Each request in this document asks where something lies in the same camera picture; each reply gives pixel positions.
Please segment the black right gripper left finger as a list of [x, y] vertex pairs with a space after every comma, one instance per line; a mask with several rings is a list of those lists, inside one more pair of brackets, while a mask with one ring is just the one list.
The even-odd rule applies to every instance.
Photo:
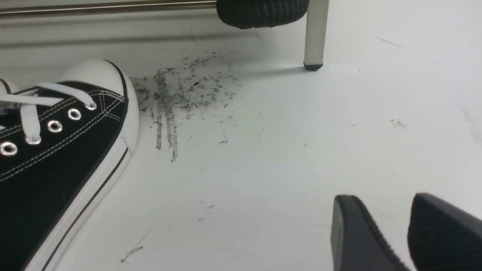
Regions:
[[408, 271], [354, 195], [335, 196], [330, 241], [334, 271]]

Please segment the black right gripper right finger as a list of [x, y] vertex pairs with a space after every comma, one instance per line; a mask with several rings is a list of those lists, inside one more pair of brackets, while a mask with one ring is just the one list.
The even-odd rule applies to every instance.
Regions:
[[480, 271], [481, 220], [429, 193], [413, 198], [407, 242], [418, 271]]

